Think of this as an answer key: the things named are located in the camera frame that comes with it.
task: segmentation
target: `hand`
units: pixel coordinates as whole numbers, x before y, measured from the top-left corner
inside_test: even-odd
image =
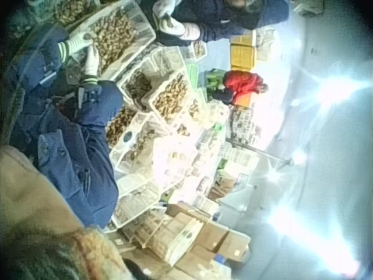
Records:
[[[66,41],[69,46],[69,54],[73,54],[81,49],[93,44],[93,34],[90,32],[80,32]]]
[[[184,25],[172,17],[159,21],[159,30],[174,36],[181,36],[185,33]]]
[[[89,76],[97,76],[100,54],[94,45],[88,47],[87,60],[84,73]]]
[[[153,5],[153,13],[160,19],[164,15],[171,16],[176,6],[176,0],[159,0]]]

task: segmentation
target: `red jacket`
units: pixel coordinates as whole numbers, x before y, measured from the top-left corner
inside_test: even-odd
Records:
[[[258,93],[256,88],[262,84],[263,79],[258,74],[243,71],[229,71],[224,79],[224,86],[236,92],[232,104],[242,96]]]

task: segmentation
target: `person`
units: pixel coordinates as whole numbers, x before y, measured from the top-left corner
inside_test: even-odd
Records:
[[[122,94],[115,83],[97,81],[99,53],[90,34],[69,38],[47,24],[33,38],[3,74],[3,143],[33,162],[85,226],[103,228],[118,200],[105,126],[120,111]],[[81,85],[72,92],[70,120],[54,105],[52,85],[68,57],[82,49],[87,59]]]
[[[165,46],[229,39],[283,22],[289,14],[285,0],[142,0],[140,6]]]
[[[268,85],[258,74],[244,71],[228,71],[223,78],[223,85],[212,93],[212,98],[221,100],[226,105],[242,105],[253,93],[267,92]]]
[[[122,259],[96,226],[84,227],[64,197],[19,150],[0,147],[0,255],[6,279],[151,280]]]

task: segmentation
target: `metal pole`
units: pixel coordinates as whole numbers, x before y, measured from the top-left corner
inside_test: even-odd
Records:
[[[251,151],[253,151],[255,153],[258,153],[260,155],[266,156],[267,158],[278,160],[279,162],[282,162],[285,165],[289,165],[289,166],[293,165],[293,161],[291,159],[290,160],[282,159],[282,158],[280,158],[278,156],[271,155],[270,153],[267,153],[264,150],[259,150],[257,148],[252,147],[252,146],[249,146],[249,145],[237,142],[237,141],[229,139],[229,138],[226,138],[226,141],[228,143],[231,143],[232,145],[240,146],[241,148],[244,148],[244,149],[247,149],[247,150],[251,150]]]

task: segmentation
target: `white glove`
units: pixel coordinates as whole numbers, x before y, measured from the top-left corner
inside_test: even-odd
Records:
[[[93,44],[93,35],[89,32],[80,32],[65,42],[69,47],[69,55]]]
[[[86,66],[84,74],[87,76],[97,76],[98,65],[100,64],[100,54],[98,49],[94,45],[90,45],[88,48]]]
[[[176,0],[159,0],[153,5],[153,13],[158,18],[162,18],[164,15],[171,16],[175,7]]]
[[[181,36],[185,33],[184,25],[172,17],[170,17],[170,20],[162,19],[159,21],[159,30],[174,36]]]
[[[195,23],[183,23],[183,25],[185,27],[185,32],[180,36],[181,40],[195,41],[199,39],[200,30],[198,25]]]

